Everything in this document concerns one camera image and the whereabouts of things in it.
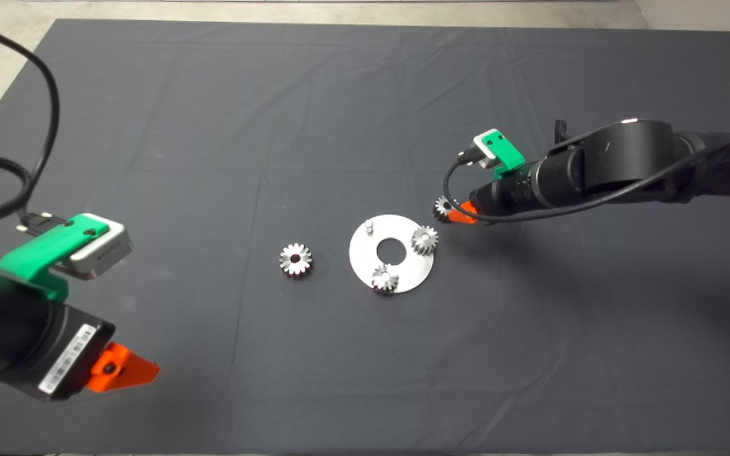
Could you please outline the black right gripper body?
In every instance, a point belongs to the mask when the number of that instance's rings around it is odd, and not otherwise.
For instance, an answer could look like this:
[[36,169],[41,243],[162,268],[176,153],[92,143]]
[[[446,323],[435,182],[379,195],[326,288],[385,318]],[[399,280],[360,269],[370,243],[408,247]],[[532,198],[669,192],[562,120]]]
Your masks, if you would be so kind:
[[476,213],[506,217],[527,210],[527,176],[510,174],[470,191],[470,202]]

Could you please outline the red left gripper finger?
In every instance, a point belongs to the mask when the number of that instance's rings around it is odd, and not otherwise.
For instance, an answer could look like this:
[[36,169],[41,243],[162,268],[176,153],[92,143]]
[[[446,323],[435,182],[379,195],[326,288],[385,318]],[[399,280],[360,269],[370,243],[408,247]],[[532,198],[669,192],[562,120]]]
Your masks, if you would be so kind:
[[159,375],[160,366],[111,341],[90,369],[85,386],[96,393],[144,386]]

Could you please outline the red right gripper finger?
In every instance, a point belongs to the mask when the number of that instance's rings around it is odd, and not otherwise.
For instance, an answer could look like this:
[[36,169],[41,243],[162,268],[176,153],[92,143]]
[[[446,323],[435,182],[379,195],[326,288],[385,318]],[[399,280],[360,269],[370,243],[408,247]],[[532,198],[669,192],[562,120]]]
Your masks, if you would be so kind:
[[458,205],[455,202],[446,201],[446,222],[448,223],[477,224],[480,222],[477,215],[477,208],[470,200]]

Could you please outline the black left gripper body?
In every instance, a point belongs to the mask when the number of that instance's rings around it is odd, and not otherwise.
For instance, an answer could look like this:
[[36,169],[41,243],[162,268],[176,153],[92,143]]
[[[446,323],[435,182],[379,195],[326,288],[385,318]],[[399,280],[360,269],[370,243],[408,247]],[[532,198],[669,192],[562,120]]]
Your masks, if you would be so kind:
[[115,326],[68,304],[52,303],[48,324],[0,382],[40,401],[64,401],[84,389]]

